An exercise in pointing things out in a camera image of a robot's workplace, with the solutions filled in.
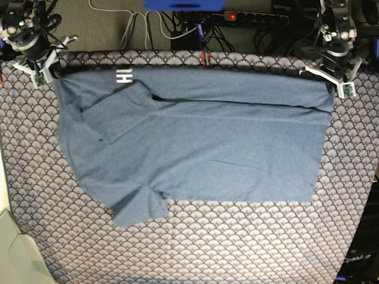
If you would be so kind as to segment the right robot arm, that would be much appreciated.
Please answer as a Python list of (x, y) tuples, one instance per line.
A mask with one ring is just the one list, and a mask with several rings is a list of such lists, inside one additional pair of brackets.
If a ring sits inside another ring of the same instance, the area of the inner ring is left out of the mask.
[(66, 44), (53, 35), (62, 22), (57, 1), (1, 1), (1, 61), (19, 59), (40, 71), (54, 52)]

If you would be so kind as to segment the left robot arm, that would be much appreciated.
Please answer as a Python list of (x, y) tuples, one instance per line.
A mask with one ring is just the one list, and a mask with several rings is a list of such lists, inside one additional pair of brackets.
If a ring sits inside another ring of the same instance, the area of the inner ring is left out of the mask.
[(350, 52), (357, 37), (356, 25), (349, 10), (348, 1), (320, 1), (317, 15), (320, 39), (316, 51), (323, 65), (343, 82), (349, 80)]

